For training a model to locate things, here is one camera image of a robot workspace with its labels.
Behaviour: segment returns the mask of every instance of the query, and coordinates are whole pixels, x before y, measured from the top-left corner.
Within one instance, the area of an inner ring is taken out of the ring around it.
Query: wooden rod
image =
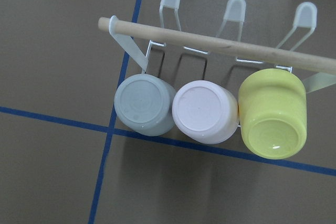
[[[109,20],[109,18],[100,18],[98,22],[99,29],[108,31]],[[326,57],[141,25],[121,20],[116,22],[114,32],[135,38],[150,39],[157,42],[165,42],[177,46],[187,46],[228,56],[265,61],[277,65],[292,66],[294,68],[313,72],[324,72],[336,75],[336,60]]]

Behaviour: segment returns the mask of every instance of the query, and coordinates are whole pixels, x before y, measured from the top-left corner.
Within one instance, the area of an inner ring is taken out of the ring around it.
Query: gray floor
[[[214,36],[227,1],[181,0],[182,29]],[[297,51],[336,58],[335,0],[246,0],[242,41],[275,47],[304,1],[316,4],[318,26]],[[118,119],[106,155],[124,52],[97,21],[131,21],[135,2],[1,0],[0,223],[336,223],[335,87],[307,95],[308,138],[292,163],[252,161],[239,130],[207,149],[177,128],[145,138]],[[159,3],[142,0],[138,22],[159,26]],[[222,37],[236,30],[228,24]],[[152,50],[149,73],[179,89],[203,78],[205,63],[204,79],[235,96],[261,69],[168,45]],[[139,72],[130,60],[126,77]]]

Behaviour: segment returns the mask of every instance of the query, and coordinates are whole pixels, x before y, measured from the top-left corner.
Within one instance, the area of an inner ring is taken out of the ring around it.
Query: cup
[[[146,136],[158,136],[174,126],[171,107],[176,91],[163,80],[136,74],[125,79],[114,96],[119,119]]]
[[[307,138],[306,90],[294,74],[264,69],[250,75],[238,94],[241,136],[258,156],[283,159]]]
[[[235,97],[209,81],[193,81],[178,90],[172,112],[176,126],[204,144],[227,140],[239,122]]]

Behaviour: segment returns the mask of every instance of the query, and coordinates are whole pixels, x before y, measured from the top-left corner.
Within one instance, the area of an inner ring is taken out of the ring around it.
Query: yellow-green mug
[[[238,94],[241,136],[258,156],[283,159],[298,153],[307,138],[306,90],[281,69],[251,74]]]

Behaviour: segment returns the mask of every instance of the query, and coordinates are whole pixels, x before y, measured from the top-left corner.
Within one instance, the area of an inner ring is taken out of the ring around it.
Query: blue line
[[[38,114],[38,113],[33,113],[33,112],[28,112],[28,111],[23,111],[23,110],[15,110],[15,109],[1,107],[1,106],[0,106],[0,112],[11,114],[11,115],[23,116],[26,118],[47,121],[51,123],[58,123],[58,124],[78,127],[78,128],[92,130],[92,131],[99,131],[99,132],[106,133],[109,130],[108,127],[102,126],[102,125],[84,123],[84,122],[74,121],[74,120],[65,119],[65,118],[57,118],[55,116],[43,115],[43,114]]]
[[[137,139],[150,141],[150,142],[174,145],[174,146],[188,148],[192,150],[198,150],[202,152],[209,152],[209,153],[223,155],[223,156],[236,157],[236,158],[246,159],[250,161],[265,163],[265,164],[272,164],[272,165],[293,168],[293,169],[298,169],[298,170],[305,170],[307,172],[312,172],[312,173],[336,176],[336,169],[332,169],[332,168],[297,163],[297,162],[283,160],[283,159],[282,160],[266,159],[266,158],[259,157],[255,154],[232,151],[232,150],[227,150],[223,148],[190,143],[190,142],[185,142],[185,141],[180,141],[180,140],[173,140],[170,138],[165,138],[165,137],[160,137],[160,136],[156,136],[156,137],[144,136],[137,132],[130,132],[130,131],[121,130],[121,129],[114,129],[114,134],[119,135],[119,136],[137,138]]]
[[[138,21],[141,2],[142,2],[142,0],[136,0],[135,1],[135,6],[134,6],[134,11],[133,11],[133,16],[132,16],[132,22],[134,22],[134,23],[136,23]],[[120,69],[118,86],[125,79],[129,58],[130,58],[130,56],[125,52],[123,60],[122,60],[121,69]],[[98,202],[99,202],[99,197],[100,197],[100,192],[101,192],[101,186],[102,186],[102,183],[103,183],[103,180],[104,180],[105,163],[106,163],[107,156],[108,156],[108,154],[110,152],[110,149],[111,149],[112,137],[113,137],[113,134],[114,134],[114,126],[116,124],[115,123],[116,119],[117,119],[117,114],[116,114],[114,106],[113,106],[112,112],[111,112],[110,123],[109,123],[109,133],[107,134],[106,140],[105,140],[105,146],[104,146],[104,150],[103,150],[103,154],[102,154],[102,158],[101,158],[101,163],[100,163],[100,167],[99,167],[96,187],[94,189],[95,191],[94,191],[94,195],[93,195],[93,200],[92,200],[92,205],[91,205],[90,217],[89,217],[88,224],[94,224],[94,222],[95,222],[94,220],[96,218]]]

